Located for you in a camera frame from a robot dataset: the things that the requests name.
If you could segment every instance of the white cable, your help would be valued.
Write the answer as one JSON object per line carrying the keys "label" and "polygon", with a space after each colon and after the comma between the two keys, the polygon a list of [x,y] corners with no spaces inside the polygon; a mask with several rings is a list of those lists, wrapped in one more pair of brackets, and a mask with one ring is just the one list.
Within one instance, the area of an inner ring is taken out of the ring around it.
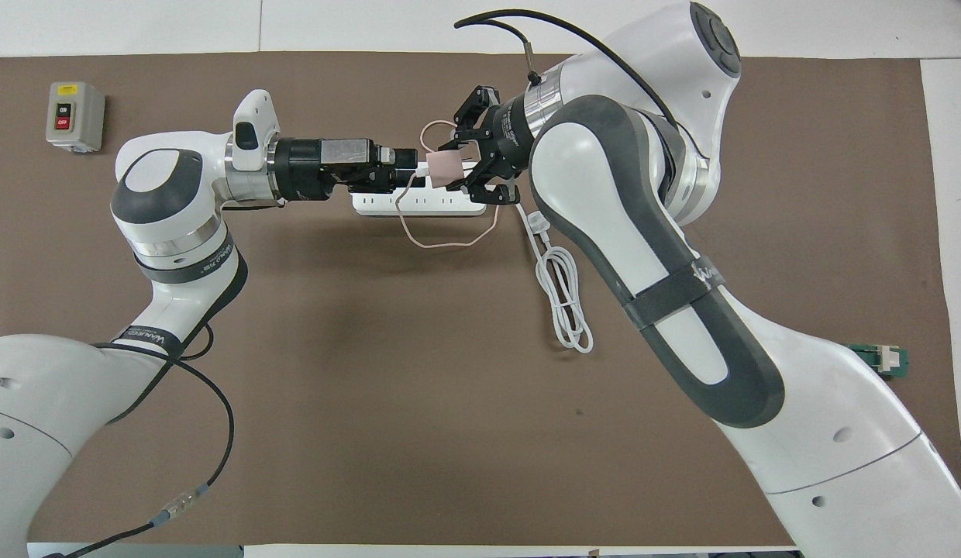
{"label": "white cable", "polygon": [[[567,349],[576,349],[580,353],[590,353],[594,348],[594,335],[591,326],[584,320],[584,310],[580,307],[580,289],[577,285],[577,262],[573,254],[566,248],[554,246],[549,240],[549,223],[541,212],[526,215],[521,204],[516,204],[518,214],[522,218],[526,236],[536,257],[536,281],[542,287],[549,299],[553,314],[553,329],[556,339]],[[533,232],[533,223],[538,223],[538,232]],[[543,241],[546,252],[539,253],[536,234]],[[586,345],[580,344],[580,338],[587,336]]]}
{"label": "white cable", "polygon": [[491,226],[488,226],[487,230],[484,230],[484,232],[482,232],[481,234],[478,234],[477,238],[474,238],[474,239],[471,240],[469,243],[439,243],[439,244],[423,244],[423,243],[420,243],[418,240],[415,239],[414,236],[412,236],[412,232],[410,232],[410,230],[408,230],[408,223],[405,222],[405,215],[404,215],[404,213],[401,212],[401,199],[402,199],[403,197],[405,197],[405,194],[408,194],[408,191],[409,191],[410,188],[412,187],[412,182],[413,182],[413,181],[415,181],[415,174],[413,174],[413,175],[408,179],[408,184],[405,185],[404,190],[401,192],[401,194],[398,196],[398,198],[396,198],[396,200],[394,201],[394,210],[398,213],[398,218],[401,219],[401,227],[402,227],[403,229],[405,229],[405,234],[406,234],[406,236],[408,236],[408,239],[411,240],[412,243],[415,244],[417,247],[419,247],[419,248],[445,248],[445,247],[448,247],[448,246],[458,246],[458,247],[466,248],[466,247],[468,247],[468,246],[473,246],[474,244],[476,244],[478,240],[481,240],[481,238],[484,238],[485,236],[487,236],[487,234],[488,234],[489,232],[491,232],[491,230],[494,230],[494,227],[495,227],[495,226],[498,226],[498,209],[500,209],[501,206],[495,205],[495,206],[494,206],[494,220],[492,220]]}
{"label": "white cable", "polygon": [[456,129],[456,124],[453,124],[453,123],[450,122],[449,120],[433,120],[432,122],[429,122],[429,123],[426,124],[425,126],[422,126],[422,131],[419,132],[419,144],[422,145],[422,149],[424,149],[424,150],[426,151],[426,153],[435,153],[435,151],[436,151],[435,149],[433,149],[433,148],[431,148],[431,147],[429,147],[428,145],[425,144],[425,131],[428,130],[429,128],[435,126],[435,124],[446,124],[446,125],[448,125],[448,126],[452,126],[452,127],[453,127],[453,130]]}

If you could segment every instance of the cable connector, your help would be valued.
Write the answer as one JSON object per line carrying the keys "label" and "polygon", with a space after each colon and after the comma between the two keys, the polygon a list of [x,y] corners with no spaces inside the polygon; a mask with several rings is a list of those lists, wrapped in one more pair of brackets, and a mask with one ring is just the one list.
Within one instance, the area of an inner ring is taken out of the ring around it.
{"label": "cable connector", "polygon": [[542,212],[531,212],[526,218],[529,222],[529,228],[532,229],[533,234],[545,234],[549,230],[549,220],[542,215]]}
{"label": "cable connector", "polygon": [[193,491],[183,492],[183,494],[180,494],[179,497],[169,501],[167,505],[161,509],[160,513],[157,513],[157,515],[153,516],[149,522],[154,527],[159,527],[164,523],[169,522],[171,519],[186,512],[192,505],[195,504],[196,501],[198,501],[198,498],[200,498],[207,491],[208,485],[202,484]]}
{"label": "cable connector", "polygon": [[846,345],[884,379],[908,375],[908,352],[896,345]]}

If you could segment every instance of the hole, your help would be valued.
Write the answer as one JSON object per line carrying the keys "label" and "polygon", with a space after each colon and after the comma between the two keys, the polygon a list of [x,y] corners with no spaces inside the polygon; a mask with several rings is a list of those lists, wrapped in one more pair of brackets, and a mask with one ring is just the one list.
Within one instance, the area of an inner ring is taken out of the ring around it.
{"label": "hole", "polygon": [[839,428],[838,431],[835,431],[835,435],[832,436],[832,441],[845,442],[846,440],[849,440],[849,438],[852,438],[852,437],[853,437],[853,429],[848,426],[843,426],[842,428]]}
{"label": "hole", "polygon": [[22,388],[22,384],[12,378],[0,378],[0,388],[19,389]]}

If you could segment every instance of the black strap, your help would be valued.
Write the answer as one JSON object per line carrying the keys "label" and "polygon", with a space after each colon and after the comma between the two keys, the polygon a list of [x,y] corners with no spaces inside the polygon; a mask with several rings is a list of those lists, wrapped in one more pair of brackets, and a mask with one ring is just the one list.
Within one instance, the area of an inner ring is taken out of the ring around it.
{"label": "black strap", "polygon": [[184,352],[184,346],[176,335],[166,329],[151,328],[148,325],[131,325],[113,340],[118,339],[141,340],[141,342],[159,346],[171,358],[180,357]]}
{"label": "black strap", "polygon": [[622,308],[641,332],[724,283],[711,261],[700,257],[643,290]]}

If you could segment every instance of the white plug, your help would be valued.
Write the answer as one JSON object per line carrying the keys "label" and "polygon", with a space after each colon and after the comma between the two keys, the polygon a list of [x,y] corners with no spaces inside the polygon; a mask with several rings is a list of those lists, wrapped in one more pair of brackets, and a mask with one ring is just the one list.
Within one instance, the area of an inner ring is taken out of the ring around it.
{"label": "white plug", "polygon": [[528,215],[529,228],[533,234],[543,236],[549,230],[549,220],[542,215],[542,212],[531,212]]}

